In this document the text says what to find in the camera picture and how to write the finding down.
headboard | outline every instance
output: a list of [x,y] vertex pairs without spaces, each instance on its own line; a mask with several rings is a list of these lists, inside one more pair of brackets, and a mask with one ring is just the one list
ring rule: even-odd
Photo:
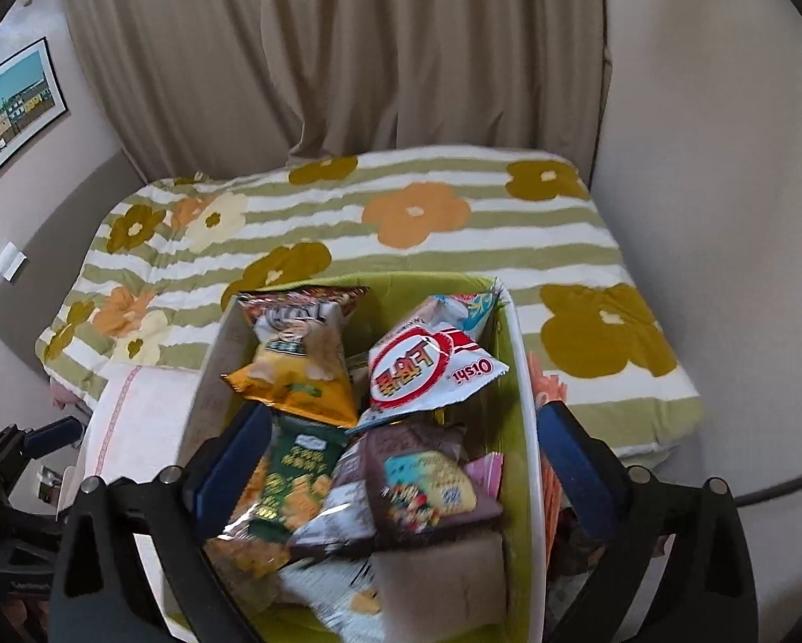
[[22,247],[28,260],[14,281],[0,283],[0,339],[38,375],[46,377],[35,341],[76,282],[95,232],[115,205],[143,185],[118,152],[92,171]]

floral bedspread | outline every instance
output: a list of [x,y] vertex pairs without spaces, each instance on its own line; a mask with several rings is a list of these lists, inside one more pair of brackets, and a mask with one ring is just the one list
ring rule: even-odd
[[621,455],[701,404],[570,162],[426,147],[142,188],[103,221],[38,356],[93,408],[108,360],[198,369],[239,289],[368,271],[498,276],[533,373]]

cream flower print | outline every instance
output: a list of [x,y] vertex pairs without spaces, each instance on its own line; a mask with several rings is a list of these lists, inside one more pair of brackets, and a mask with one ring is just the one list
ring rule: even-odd
[[160,344],[168,336],[166,313],[155,309],[142,319],[139,328],[117,339],[112,352],[114,362],[134,365],[156,365],[160,361]]
[[189,250],[201,253],[211,244],[226,242],[246,227],[247,199],[239,193],[223,193],[202,210],[187,227]]

curtain fold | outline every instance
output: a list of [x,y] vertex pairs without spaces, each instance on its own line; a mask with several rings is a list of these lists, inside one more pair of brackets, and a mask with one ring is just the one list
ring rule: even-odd
[[148,180],[449,143],[591,169],[604,0],[64,1]]

picture frame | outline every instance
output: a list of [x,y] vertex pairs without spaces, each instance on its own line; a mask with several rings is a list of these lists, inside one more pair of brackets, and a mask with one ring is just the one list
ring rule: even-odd
[[66,112],[46,38],[1,62],[0,168]]

